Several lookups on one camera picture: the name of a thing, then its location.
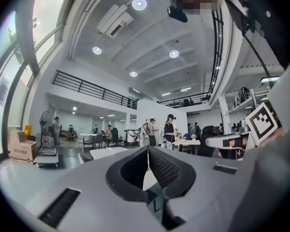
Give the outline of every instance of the yellow container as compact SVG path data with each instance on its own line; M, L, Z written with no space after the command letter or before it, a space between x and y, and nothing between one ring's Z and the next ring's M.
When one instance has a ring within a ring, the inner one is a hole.
M26 136L31 135L31 125L25 125L24 126L24 132Z

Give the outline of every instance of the ceiling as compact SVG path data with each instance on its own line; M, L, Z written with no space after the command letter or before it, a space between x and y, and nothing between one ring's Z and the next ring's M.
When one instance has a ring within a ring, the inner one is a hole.
M109 120L122 120L126 119L126 114L98 106L93 106L90 104L86 103L81 103L78 101L73 101L70 99L66 99L63 97L59 96L54 96L48 94L48 99L49 102L59 111L61 112L67 112L67 113L72 113L73 112L73 107L76 106L77 110L75 114L77 115L83 115L83 116L88 116L92 118L100 118L100 117L105 117L104 119L109 119Z
M137 11L130 0L101 0L84 26L75 57L115 75L131 88L146 87L160 101L197 94L203 88L207 91L214 60L214 31L199 15L188 17L187 23L170 18L166 10L170 0L146 1L147 7ZM126 12L134 20L112 39L100 33L97 25L113 4L129 4ZM102 49L101 55L92 53L96 45ZM173 49L179 51L179 57L170 58ZM130 77L131 71L138 76ZM189 92L180 92L187 87L191 87ZM170 96L161 96L169 92Z

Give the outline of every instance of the ceiling-mounted air conditioner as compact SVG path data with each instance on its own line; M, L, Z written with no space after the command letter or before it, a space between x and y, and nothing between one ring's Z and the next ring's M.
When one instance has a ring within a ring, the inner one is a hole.
M114 4L98 23L97 29L111 38L116 37L118 32L133 20L126 10L126 5L119 7Z

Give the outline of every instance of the ceiling light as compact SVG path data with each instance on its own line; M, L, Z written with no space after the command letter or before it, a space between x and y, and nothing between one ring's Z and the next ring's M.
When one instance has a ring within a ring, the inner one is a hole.
M102 53L102 50L101 50L100 47L98 47L98 46L94 46L94 47L92 48L92 52L93 52L94 54L100 55L100 54Z
M271 77L271 81L272 82L277 81L278 79L279 79L279 76L272 76ZM270 81L270 79L268 77L264 77L264 78L261 79L262 83L267 83L269 81Z
M187 92L189 89L191 89L190 87L188 87L188 88L184 88L184 89L182 89L180 92Z
M172 50L171 52L170 52L170 57L171 58L176 58L176 57L178 57L179 56L179 52L177 51L177 50Z
M133 0L132 7L135 10L143 10L144 8L147 7L147 1L146 0Z
M130 72L130 76L136 77L137 76L137 73L136 72Z

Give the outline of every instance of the black cable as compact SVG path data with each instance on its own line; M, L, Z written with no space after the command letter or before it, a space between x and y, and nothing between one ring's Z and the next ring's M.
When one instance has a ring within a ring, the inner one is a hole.
M255 49L255 47L253 46L253 44L250 42L250 40L247 38L247 36L244 34L244 38L247 40L248 44L250 45L251 49L253 50L253 52L256 54L257 58L259 59L262 67L264 68L264 71L265 71L265 74L267 76L267 78L269 78L269 82L270 82L270 87L271 89L273 88L273 82L272 82L272 79L271 79L271 75L270 73L268 72L263 60L261 59L260 55L258 54L257 50Z

